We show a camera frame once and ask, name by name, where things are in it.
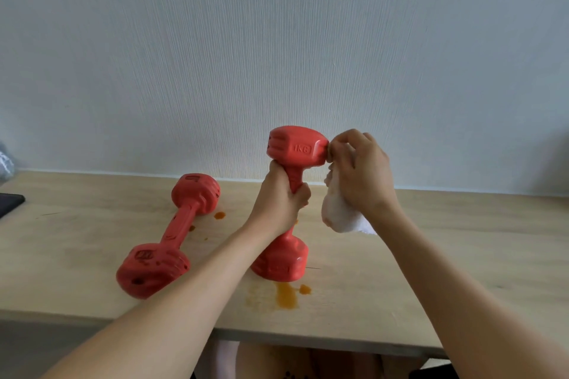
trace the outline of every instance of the orange liquid stain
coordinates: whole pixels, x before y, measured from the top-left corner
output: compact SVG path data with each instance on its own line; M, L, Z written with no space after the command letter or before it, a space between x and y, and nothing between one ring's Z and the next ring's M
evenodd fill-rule
M298 291L303 296L307 296L307 295L312 294L312 288L310 288L310 286L306 286L306 285L301 285L301 288Z
M296 291L286 282L274 282L276 286L276 304L281 309L298 309L298 300L296 299Z

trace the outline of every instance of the red dumbbell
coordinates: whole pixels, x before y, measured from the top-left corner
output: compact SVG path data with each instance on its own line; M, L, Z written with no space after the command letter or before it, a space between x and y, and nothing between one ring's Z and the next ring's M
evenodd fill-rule
M284 167L290 190L295 193L302 185L302 172L326 162L328 140L312 129L282 126L270 132L267 154ZM304 275L309 248L293 235L293 229L279 235L263 250L252 263L255 273L276 282L294 282Z
M117 270L117 282L124 292L146 299L189 270L189 260L180 246L194 217L215 210L220 191L209 175L182 175L172 189L172 201L179 210L160 243L136 246Z

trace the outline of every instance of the towel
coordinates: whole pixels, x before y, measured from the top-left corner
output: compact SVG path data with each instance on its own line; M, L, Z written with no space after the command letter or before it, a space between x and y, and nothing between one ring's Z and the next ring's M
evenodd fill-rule
M324 180L328 192L322 202L322 222L335 232L359 231L376 234L366 218L346 202L340 193L340 175L330 165L330 172Z

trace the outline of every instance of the white wall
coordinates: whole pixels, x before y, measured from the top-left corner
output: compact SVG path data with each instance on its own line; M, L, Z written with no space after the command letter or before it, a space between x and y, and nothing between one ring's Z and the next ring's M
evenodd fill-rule
M258 179L272 127L357 127L400 186L569 193L568 43L569 0L0 0L0 141Z

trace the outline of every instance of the table surface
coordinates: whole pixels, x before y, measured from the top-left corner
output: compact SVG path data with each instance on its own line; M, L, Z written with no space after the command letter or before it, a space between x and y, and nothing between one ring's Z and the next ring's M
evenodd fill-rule
M174 183L23 172L2 186L27 200L0 219L0 319L106 323L134 306L138 301L121 291L114 275L133 246L162 236L176 211ZM216 212L226 216L196 218L182 246L192 264L243 224L260 187L220 185ZM215 333L292 346L442 354L380 238L331 231L320 220L325 187L312 186L312 192L295 228L310 249L305 276L279 286L249 270ZM398 196L446 254L569 348L569 199L411 190ZM302 295L300 285L311 293ZM297 307L279 301L287 293Z

